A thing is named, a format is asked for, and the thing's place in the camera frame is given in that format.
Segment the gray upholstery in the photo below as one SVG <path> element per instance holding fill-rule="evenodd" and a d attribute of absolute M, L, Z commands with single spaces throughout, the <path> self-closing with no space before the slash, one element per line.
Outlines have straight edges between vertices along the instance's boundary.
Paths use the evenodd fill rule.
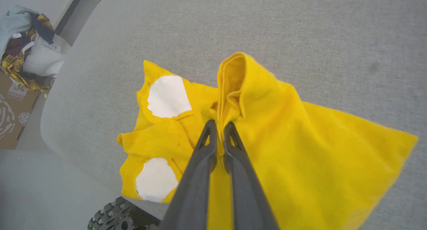
<path fill-rule="evenodd" d="M 102 0 L 47 98 L 41 134 L 119 194 L 126 154 L 115 139 L 133 130 L 143 60 L 216 87 L 221 61 L 244 51 L 304 101 L 420 136 L 362 229 L 425 229 L 426 13 L 426 0 Z"/>

